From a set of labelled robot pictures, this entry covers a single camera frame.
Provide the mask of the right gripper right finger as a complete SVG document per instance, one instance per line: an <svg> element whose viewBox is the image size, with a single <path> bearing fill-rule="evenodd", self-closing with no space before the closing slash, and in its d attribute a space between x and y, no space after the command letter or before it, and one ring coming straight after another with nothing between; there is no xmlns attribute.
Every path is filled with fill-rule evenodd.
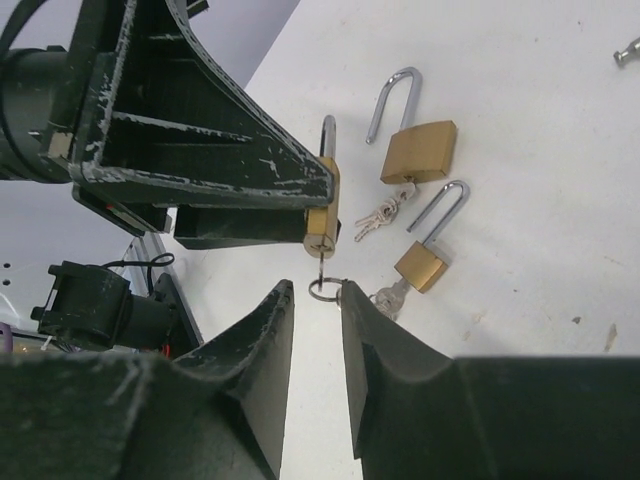
<svg viewBox="0 0 640 480"><path fill-rule="evenodd" d="M352 449L367 479L635 479L635 357L459 357L341 286Z"/></svg>

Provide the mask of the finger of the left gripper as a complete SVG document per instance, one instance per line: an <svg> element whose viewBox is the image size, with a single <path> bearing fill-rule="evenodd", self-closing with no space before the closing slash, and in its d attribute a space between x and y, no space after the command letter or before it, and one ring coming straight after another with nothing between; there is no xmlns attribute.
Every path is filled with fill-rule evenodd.
<svg viewBox="0 0 640 480"><path fill-rule="evenodd" d="M307 211L179 207L174 239L188 250L302 243Z"/></svg>

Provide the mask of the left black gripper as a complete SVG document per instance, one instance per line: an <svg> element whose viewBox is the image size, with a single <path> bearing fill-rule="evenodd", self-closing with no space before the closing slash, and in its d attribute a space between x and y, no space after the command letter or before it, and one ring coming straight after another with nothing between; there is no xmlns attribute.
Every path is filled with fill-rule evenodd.
<svg viewBox="0 0 640 480"><path fill-rule="evenodd" d="M14 47L41 5L19 2L1 33L2 180L72 184L132 235L168 229L157 206L333 199L329 169L212 59L184 2L84 1L69 47Z"/></svg>

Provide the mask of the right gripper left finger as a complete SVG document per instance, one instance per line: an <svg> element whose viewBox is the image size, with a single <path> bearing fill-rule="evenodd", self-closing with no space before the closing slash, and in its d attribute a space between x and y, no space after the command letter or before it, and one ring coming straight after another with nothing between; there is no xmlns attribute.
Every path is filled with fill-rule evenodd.
<svg viewBox="0 0 640 480"><path fill-rule="evenodd" d="M5 479L276 479L294 330L279 281L217 337L157 354L1 358Z"/></svg>

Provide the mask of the silver key pair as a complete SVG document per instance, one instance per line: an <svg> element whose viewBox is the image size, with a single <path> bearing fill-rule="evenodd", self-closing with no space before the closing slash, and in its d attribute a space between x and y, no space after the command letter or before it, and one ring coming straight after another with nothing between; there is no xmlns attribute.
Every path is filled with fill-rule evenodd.
<svg viewBox="0 0 640 480"><path fill-rule="evenodd" d="M400 278L391 286L383 287L369 296L377 310L392 321L396 321L405 303L411 285Z"/></svg>

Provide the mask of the small brass padlock long shackle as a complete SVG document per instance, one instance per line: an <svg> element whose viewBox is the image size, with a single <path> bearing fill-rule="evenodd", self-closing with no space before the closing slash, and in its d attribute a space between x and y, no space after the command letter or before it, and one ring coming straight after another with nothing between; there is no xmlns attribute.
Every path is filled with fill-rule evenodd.
<svg viewBox="0 0 640 480"><path fill-rule="evenodd" d="M434 250L433 245L467 202L471 192L469 185L463 180L446 183L406 228L408 233L412 233L436 209L444 197L454 190L458 190L459 193L449 209L426 237L422 241L415 241L394 265L394 269L402 279L422 294L431 289L449 267L448 261Z"/></svg>

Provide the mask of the large brass padlock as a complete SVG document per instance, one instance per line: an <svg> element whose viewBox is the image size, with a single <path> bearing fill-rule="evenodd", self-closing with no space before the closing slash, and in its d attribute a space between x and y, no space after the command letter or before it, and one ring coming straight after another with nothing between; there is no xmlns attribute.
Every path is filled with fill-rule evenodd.
<svg viewBox="0 0 640 480"><path fill-rule="evenodd" d="M390 138L380 180L388 185L405 182L426 183L445 178L451 169L458 128L452 120L412 124L421 92L423 76L412 66L391 75L381 88L365 142L372 145L392 88L405 78L411 86L399 130Z"/></svg>

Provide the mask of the red cable lock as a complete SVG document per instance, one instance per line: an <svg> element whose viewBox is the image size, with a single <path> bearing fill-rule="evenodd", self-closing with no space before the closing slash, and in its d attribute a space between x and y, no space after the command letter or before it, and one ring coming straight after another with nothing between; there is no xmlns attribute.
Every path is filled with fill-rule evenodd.
<svg viewBox="0 0 640 480"><path fill-rule="evenodd" d="M624 49L613 53L613 59L618 68L624 68L630 61L638 60L640 52L640 38L632 40Z"/></svg>

